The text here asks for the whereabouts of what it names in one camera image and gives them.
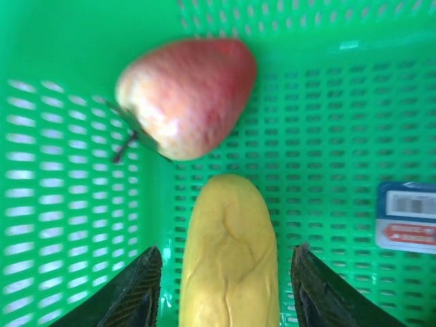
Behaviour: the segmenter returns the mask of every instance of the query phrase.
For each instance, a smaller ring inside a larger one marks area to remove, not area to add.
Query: green basket
[[[170,164],[134,145],[121,70],[187,35],[235,35],[259,77],[232,134]],[[296,326],[295,245],[409,326],[436,324],[436,260],[375,244],[382,181],[436,183],[436,0],[0,2],[1,325],[47,326],[147,247],[159,324],[177,325],[191,208],[214,174],[260,189],[279,249],[281,325]]]

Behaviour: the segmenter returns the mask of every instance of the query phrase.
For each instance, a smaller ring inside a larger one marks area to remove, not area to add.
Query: barcode
[[[436,219],[436,193],[388,191],[386,195],[387,215]]]

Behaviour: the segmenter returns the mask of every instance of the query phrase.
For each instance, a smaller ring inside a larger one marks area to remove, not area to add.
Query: sticker
[[[383,249],[436,253],[436,185],[381,183],[375,242]]]

